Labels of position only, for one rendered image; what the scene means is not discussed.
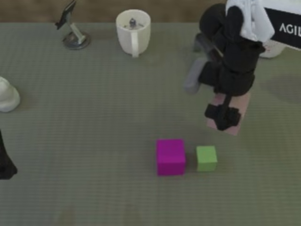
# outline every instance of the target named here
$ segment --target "pink block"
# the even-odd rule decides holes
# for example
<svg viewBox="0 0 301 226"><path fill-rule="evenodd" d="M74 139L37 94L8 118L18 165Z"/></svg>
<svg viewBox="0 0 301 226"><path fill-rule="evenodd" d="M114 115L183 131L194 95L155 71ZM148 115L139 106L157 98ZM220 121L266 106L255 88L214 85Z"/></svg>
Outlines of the pink block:
<svg viewBox="0 0 301 226"><path fill-rule="evenodd" d="M185 172L185 149L181 139L157 140L157 173L176 176Z"/></svg>
<svg viewBox="0 0 301 226"><path fill-rule="evenodd" d="M224 102L225 99L225 95L224 94L217 94L214 97L214 100L212 101L212 105L221 105ZM245 95L241 96L241 97L233 97L231 102L230 102L230 107L235 107L239 109L239 112L241 113L241 119L240 122L237 126L235 127L231 127L227 130L225 130L225 133L228 133L230 135L234 135L236 136L240 130L241 127L241 123L242 120L244 119L244 116L246 114L247 108L249 106L249 102L250 102L250 98L251 98L251 93L246 93ZM214 122L214 120L212 119L208 119L207 120L207 126L213 129L217 129L216 128L216 124Z"/></svg>

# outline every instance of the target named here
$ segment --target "green block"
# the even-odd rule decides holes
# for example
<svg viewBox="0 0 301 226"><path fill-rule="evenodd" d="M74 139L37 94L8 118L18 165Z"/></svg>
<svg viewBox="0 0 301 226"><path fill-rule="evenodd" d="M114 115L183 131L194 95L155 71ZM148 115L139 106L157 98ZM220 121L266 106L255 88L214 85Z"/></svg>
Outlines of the green block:
<svg viewBox="0 0 301 226"><path fill-rule="evenodd" d="M217 165L217 157L214 146L197 147L198 171L211 172Z"/></svg>

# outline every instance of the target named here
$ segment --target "cube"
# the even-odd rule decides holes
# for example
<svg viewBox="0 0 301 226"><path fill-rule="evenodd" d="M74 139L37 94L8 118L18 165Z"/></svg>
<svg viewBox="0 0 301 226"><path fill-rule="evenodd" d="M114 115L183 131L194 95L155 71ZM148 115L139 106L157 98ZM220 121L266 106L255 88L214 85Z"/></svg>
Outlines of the cube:
<svg viewBox="0 0 301 226"><path fill-rule="evenodd" d="M183 140L157 140L157 174L159 176L183 175L185 164L186 158Z"/></svg>
<svg viewBox="0 0 301 226"><path fill-rule="evenodd" d="M214 171L217 165L217 156L214 146L197 147L198 171Z"/></svg>

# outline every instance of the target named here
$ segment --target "small desk lamp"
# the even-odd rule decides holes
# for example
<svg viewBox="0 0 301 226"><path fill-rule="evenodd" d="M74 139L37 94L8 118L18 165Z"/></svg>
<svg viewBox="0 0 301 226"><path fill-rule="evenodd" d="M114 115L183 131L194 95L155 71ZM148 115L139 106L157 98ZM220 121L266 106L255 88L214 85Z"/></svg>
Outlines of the small desk lamp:
<svg viewBox="0 0 301 226"><path fill-rule="evenodd" d="M71 32L63 39L63 43L68 49L82 49L87 47L90 42L90 36L80 30L75 26L74 23L71 22L71 14L76 5L76 0L73 0L63 11L61 19L58 23L56 23L56 27L59 30L65 23L68 23L71 28Z"/></svg>

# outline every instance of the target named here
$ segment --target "round metal base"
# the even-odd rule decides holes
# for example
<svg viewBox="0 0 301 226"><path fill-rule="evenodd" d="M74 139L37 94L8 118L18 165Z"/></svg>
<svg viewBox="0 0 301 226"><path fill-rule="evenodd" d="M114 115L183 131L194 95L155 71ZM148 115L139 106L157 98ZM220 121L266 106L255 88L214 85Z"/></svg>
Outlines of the round metal base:
<svg viewBox="0 0 301 226"><path fill-rule="evenodd" d="M83 41L83 43L78 44L78 38L73 32L70 32L66 37L63 39L63 43L66 48L71 50L80 50L85 47L87 47L91 42L91 37L87 33L83 32L83 35L85 35L86 39Z"/></svg>

